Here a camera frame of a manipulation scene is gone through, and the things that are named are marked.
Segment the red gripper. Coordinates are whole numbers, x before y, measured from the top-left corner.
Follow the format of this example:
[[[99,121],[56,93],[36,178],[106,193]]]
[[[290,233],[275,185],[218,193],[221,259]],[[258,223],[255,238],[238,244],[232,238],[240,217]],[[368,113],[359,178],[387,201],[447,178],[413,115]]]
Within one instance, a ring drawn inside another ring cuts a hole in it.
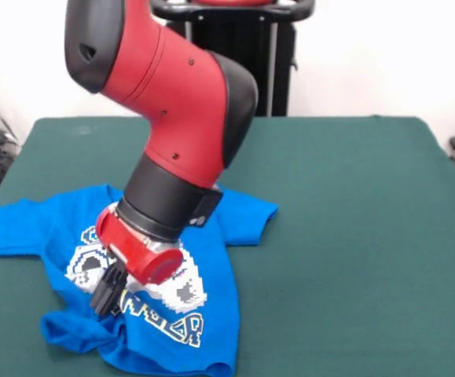
[[[97,238],[121,261],[105,270],[90,299],[91,308],[102,317],[119,311],[118,301],[127,284],[127,273],[140,284],[162,284],[183,262],[178,246],[154,241],[131,230],[116,213],[116,207],[116,203],[110,203],[95,225]]]

